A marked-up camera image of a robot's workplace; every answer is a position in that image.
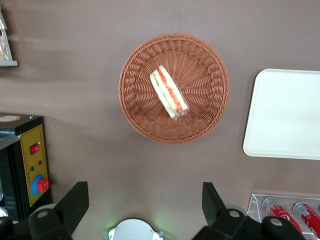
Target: red switch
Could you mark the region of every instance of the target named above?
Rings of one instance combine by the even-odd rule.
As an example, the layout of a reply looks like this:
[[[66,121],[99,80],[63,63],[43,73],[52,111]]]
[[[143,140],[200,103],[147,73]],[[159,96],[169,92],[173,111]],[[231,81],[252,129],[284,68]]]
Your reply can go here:
[[[36,143],[35,145],[32,145],[32,146],[30,147],[30,153],[31,153],[31,155],[32,155],[32,154],[35,154],[35,153],[37,153],[37,152],[39,152],[39,146],[38,146],[38,144]]]
[[[36,190],[40,193],[47,191],[48,188],[49,180],[47,178],[41,178],[36,185]]]

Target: can holder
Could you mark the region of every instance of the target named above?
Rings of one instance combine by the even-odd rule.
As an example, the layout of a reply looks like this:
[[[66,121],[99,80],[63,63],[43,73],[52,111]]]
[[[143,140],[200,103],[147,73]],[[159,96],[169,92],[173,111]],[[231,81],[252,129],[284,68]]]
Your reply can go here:
[[[293,206],[296,203],[304,202],[312,206],[317,214],[320,215],[320,198],[298,197],[298,196],[282,196],[282,195],[266,195],[266,194],[251,194],[251,199],[247,211],[247,215],[253,220],[262,223],[263,219],[268,215],[262,203],[266,198],[274,197],[278,200],[281,206],[292,216],[299,224],[302,234],[306,240],[318,240],[317,236],[307,227],[307,225],[293,211]]]

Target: black metal casing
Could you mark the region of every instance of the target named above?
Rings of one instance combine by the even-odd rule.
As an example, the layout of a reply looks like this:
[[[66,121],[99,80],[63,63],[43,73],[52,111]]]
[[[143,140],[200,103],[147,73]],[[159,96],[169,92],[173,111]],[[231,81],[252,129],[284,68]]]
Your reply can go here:
[[[0,116],[13,116],[12,113],[0,113]],[[18,115],[19,120],[0,122],[1,133],[14,133],[16,136],[23,134],[39,125],[44,125],[42,116]],[[38,207],[52,203],[51,188],[32,206],[29,205],[28,185],[23,162],[23,150],[20,141],[0,149],[0,180],[3,191],[3,199],[0,207],[7,210],[8,215],[14,221],[26,219]]]
[[[89,208],[88,183],[77,182],[53,209],[41,209],[13,224],[0,217],[1,240],[72,240],[71,235]]]

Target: yellow control panel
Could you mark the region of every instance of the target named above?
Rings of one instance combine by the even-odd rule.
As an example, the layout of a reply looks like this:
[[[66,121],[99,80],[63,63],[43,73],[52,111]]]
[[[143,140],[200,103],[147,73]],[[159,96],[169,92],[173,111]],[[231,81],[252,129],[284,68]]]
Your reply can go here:
[[[48,190],[48,171],[42,124],[21,134],[21,148],[30,207]]]

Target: sandwich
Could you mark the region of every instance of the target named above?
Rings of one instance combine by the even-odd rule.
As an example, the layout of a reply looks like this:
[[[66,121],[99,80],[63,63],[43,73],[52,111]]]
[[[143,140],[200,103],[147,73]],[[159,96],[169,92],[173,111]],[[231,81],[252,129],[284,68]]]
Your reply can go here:
[[[150,74],[150,80],[169,116],[177,120],[188,113],[189,105],[164,66]]]

